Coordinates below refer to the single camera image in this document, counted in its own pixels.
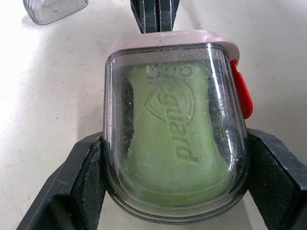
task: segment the clear plastic case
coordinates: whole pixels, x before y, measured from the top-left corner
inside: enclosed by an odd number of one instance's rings
[[[32,21],[46,25],[75,13],[88,4],[88,0],[24,0],[24,7]]]
[[[107,189],[123,209],[191,223],[243,196],[247,134],[224,47],[121,50],[105,84]]]

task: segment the red clip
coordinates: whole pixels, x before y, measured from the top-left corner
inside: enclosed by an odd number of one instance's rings
[[[248,92],[248,88],[244,82],[242,74],[236,68],[237,60],[232,60],[230,62],[231,69],[234,74],[236,91],[238,93],[240,107],[242,110],[242,114],[244,119],[248,119],[253,112],[253,102],[251,101],[251,97]]]

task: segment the white table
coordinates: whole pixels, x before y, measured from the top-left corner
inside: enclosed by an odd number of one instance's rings
[[[105,53],[139,33],[129,0],[90,0],[47,26],[22,1],[1,3],[0,226],[15,229],[75,142],[101,131]],[[254,103],[247,126],[275,134],[307,162],[307,2],[181,0],[174,30],[208,29],[235,40]],[[99,229],[265,230],[247,193],[222,216],[196,225],[139,220],[106,196]]]

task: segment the embossed logo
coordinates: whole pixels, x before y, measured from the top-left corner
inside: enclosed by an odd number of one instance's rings
[[[194,118],[195,98],[187,83],[160,85],[146,100],[146,109],[167,123],[174,143],[176,157],[183,161],[199,162],[191,152],[187,127]]]

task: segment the clear plastic container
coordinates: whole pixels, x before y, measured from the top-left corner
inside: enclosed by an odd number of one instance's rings
[[[111,51],[106,63],[108,192],[145,220],[176,224],[212,218],[246,192],[249,166],[227,50],[188,34],[180,38],[186,44],[168,33],[140,36],[145,37],[136,48],[129,39],[117,42],[123,46]],[[150,47],[150,36],[165,43]],[[138,48],[142,41],[148,47]],[[225,46],[238,59],[236,46]]]
[[[38,25],[52,23],[75,13],[88,4],[88,0],[24,0],[29,16]]]

